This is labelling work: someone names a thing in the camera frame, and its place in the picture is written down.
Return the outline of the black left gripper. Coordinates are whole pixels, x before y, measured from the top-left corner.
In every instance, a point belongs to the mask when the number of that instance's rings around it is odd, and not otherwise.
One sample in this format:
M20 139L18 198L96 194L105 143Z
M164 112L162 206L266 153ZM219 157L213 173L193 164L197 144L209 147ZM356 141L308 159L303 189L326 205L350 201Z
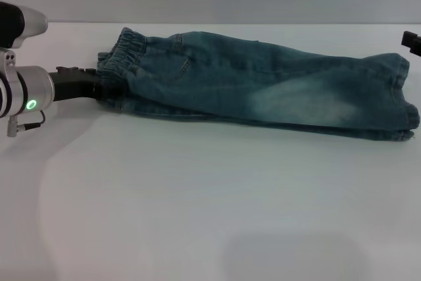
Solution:
M76 98L90 98L97 101L121 99L126 94L126 85L104 85L99 83L95 68L58 66L49 75L53 81L54 102Z

